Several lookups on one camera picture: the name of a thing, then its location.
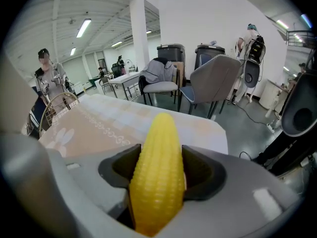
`trash can lid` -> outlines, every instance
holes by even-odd
[[[217,45],[215,46],[210,46],[209,44],[200,44],[197,46],[197,48],[195,49],[195,53],[197,53],[198,49],[214,49],[214,50],[218,50],[218,51],[223,51],[225,52],[225,49],[222,47],[219,47]]]
[[[177,44],[177,43],[160,45],[157,47],[157,50],[166,49],[166,48],[179,48],[179,49],[181,49],[181,51],[185,50],[185,47],[183,45]]]

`checkered tablecloth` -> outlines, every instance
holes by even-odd
[[[228,154],[225,131],[215,121],[100,94],[83,98],[39,141],[63,157],[143,144],[153,118],[162,112],[173,116],[181,144]]]

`black pants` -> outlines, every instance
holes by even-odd
[[[316,151],[316,129],[311,130],[300,137],[290,137],[282,132],[267,148],[259,155],[259,164],[264,164],[283,152],[290,144],[292,147],[273,165],[270,170],[275,175],[281,175],[297,166],[305,157]]]

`railing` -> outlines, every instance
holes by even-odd
[[[289,46],[314,49],[317,44],[317,39],[312,31],[287,31],[286,42]]]

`chair seat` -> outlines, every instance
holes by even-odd
[[[179,88],[179,90],[184,94],[184,96],[190,103],[194,102],[195,94],[192,86],[181,87]]]
[[[150,85],[146,85],[143,88],[143,92],[145,93],[162,93],[162,92],[171,92],[176,91],[178,86],[174,82],[163,81]]]

